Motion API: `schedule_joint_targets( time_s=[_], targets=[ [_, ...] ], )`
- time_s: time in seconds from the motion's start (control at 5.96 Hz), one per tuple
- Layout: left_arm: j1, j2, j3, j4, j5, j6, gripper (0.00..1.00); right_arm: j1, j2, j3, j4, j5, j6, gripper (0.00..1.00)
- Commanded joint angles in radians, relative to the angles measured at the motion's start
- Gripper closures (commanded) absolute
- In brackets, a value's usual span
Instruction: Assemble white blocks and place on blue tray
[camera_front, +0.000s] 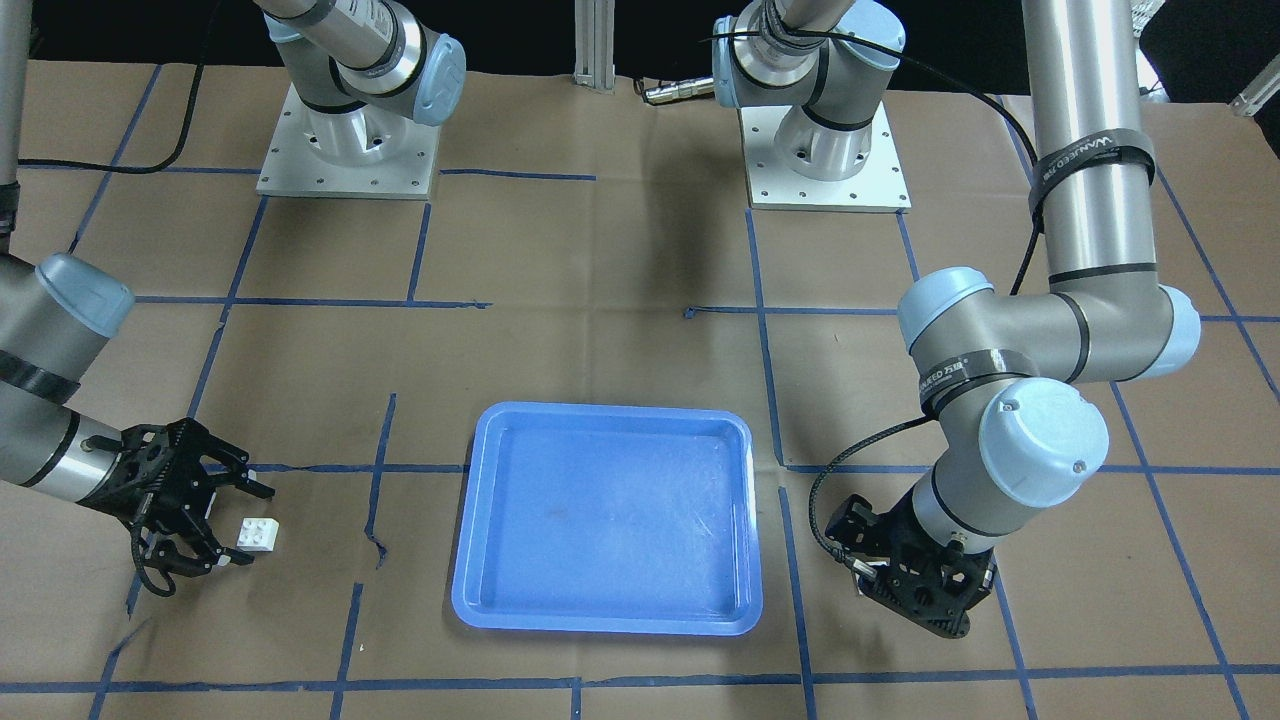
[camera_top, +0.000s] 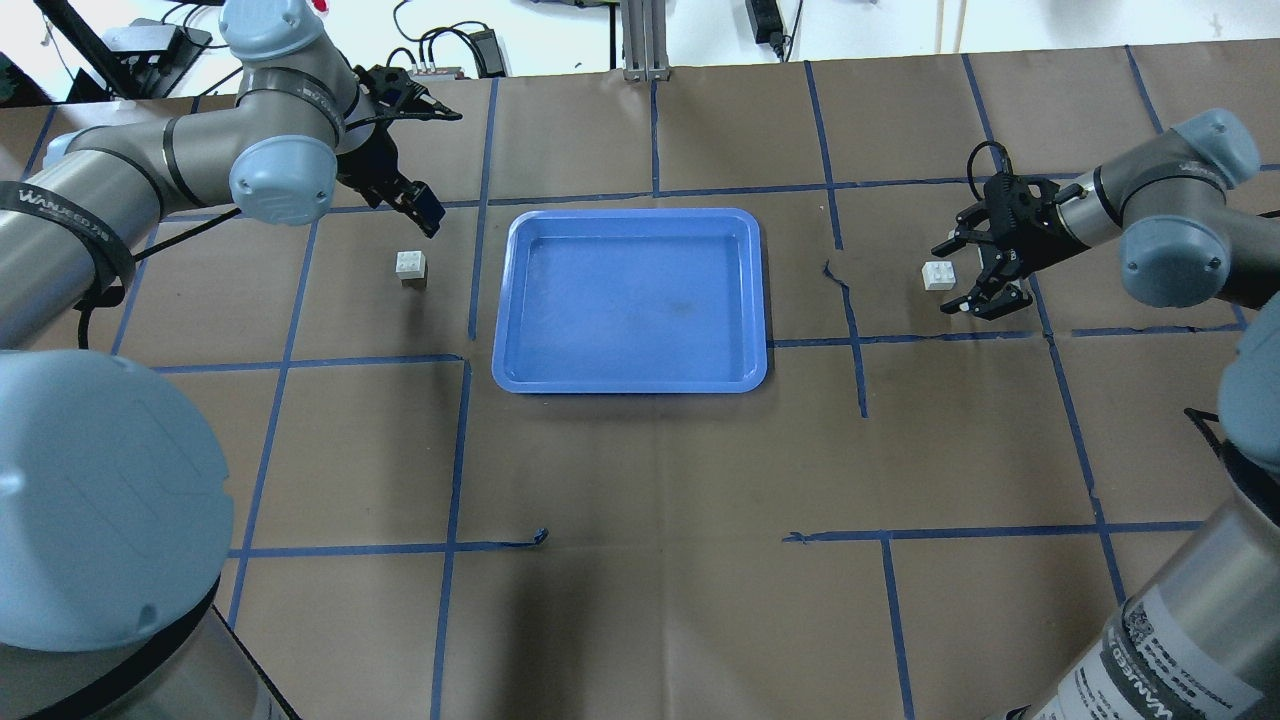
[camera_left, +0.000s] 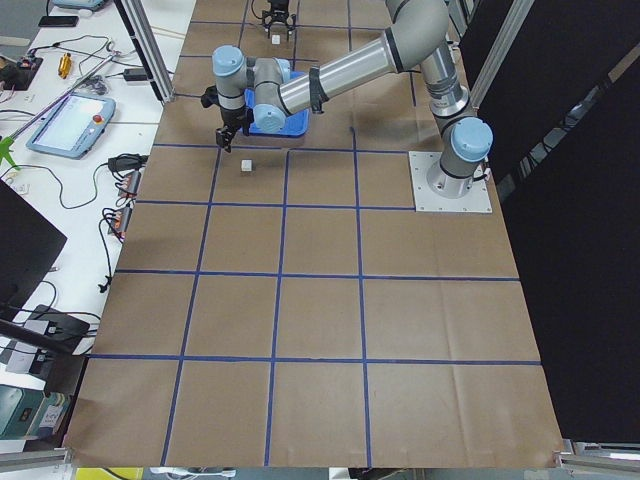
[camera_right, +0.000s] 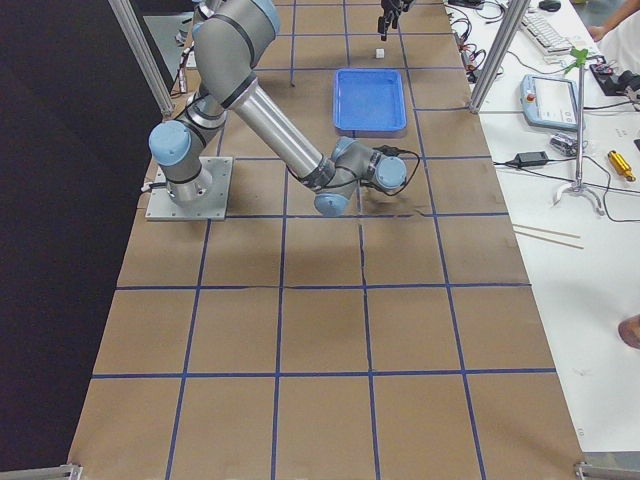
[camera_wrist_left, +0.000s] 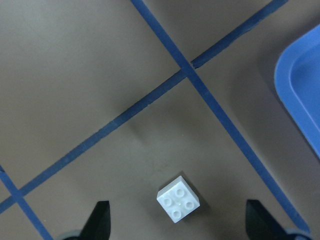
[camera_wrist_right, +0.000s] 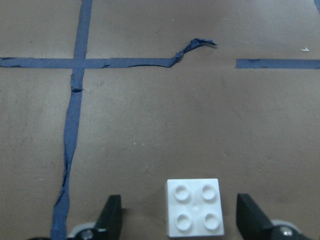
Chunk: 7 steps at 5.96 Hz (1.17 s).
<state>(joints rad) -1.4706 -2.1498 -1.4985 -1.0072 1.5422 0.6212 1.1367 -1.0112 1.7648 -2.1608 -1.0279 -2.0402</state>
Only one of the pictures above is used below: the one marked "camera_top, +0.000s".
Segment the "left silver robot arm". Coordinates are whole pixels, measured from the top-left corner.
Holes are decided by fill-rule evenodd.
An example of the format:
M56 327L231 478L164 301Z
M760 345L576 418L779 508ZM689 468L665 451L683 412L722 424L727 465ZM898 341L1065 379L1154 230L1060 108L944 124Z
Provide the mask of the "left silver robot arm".
M335 187L426 237L445 210L389 128L453 122L408 70L351 64L316 1L227 1L233 108L52 140L3 182L3 714L294 719L218 610L234 530L225 455L172 382L88 347L156 225L225 206L311 225Z

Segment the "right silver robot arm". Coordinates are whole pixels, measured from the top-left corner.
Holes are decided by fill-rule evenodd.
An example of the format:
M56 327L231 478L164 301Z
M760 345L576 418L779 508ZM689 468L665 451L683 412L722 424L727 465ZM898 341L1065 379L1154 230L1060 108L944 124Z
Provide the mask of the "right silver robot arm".
M1254 313L1210 410L1185 418L1228 498L1034 701L1005 719L1275 719L1279 661L1277 217L1231 208L1262 168L1231 111L1204 110L1069 181L993 174L932 249L973 247L979 272L948 315L993 320L1032 305L1027 281L1110 241L1124 290L1151 307L1220 300Z

